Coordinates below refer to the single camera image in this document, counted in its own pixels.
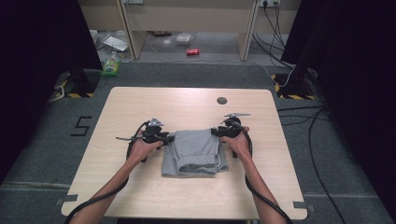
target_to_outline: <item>light wood tabletop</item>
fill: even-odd
[[[217,102],[225,97],[227,104]],[[253,160],[280,207],[291,219],[304,219],[303,202],[289,149],[276,112],[273,95],[267,90],[136,88],[117,87],[109,94],[93,131],[62,213],[91,198],[125,162],[127,141],[145,121],[155,117],[164,123],[163,132],[202,130],[217,127],[229,113],[241,117],[250,128]],[[163,217],[209,219],[258,219],[252,195],[245,185],[244,169],[225,147],[229,170],[210,177],[162,177],[163,148],[154,150],[145,163],[130,174],[106,212],[108,217]]]

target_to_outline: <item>folded gray clothing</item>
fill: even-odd
[[[224,149],[210,130],[169,133],[175,140],[163,154],[163,175],[214,175],[228,168]]]

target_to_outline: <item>red object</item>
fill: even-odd
[[[188,49],[187,56],[191,56],[191,55],[199,55],[199,49]]]

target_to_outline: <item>person's arm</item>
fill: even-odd
[[[119,187],[129,177],[129,174],[136,167],[136,165],[138,165],[143,159],[145,159],[154,148],[161,147],[162,145],[163,142],[147,144],[143,142],[143,140],[137,139],[132,146],[131,154],[128,160],[121,166],[121,168],[114,174],[114,176],[92,197],[95,198],[97,196],[104,195],[111,190]],[[70,223],[99,223],[115,197],[116,194],[81,209],[71,219]]]
[[[238,159],[242,162],[245,168],[247,180],[250,182],[251,187],[257,190],[262,196],[278,205],[274,195],[268,189],[267,185],[262,179],[262,176],[257,170],[253,159],[250,156],[250,152],[248,150],[248,140],[246,139],[245,135],[243,133],[240,133],[235,138],[221,137],[220,140],[222,142],[226,142],[230,146],[230,149],[236,152],[236,154],[238,155]],[[274,208],[263,202],[254,194],[253,201],[256,204],[261,224],[287,223],[286,219],[283,218]]]

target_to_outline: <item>black curtain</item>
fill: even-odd
[[[77,0],[0,3],[0,183],[28,144],[58,76],[101,69]]]
[[[303,0],[282,59],[297,63],[321,25],[327,1]],[[348,150],[367,174],[376,193],[396,220],[396,2],[331,1],[329,33],[318,42],[308,64]]]

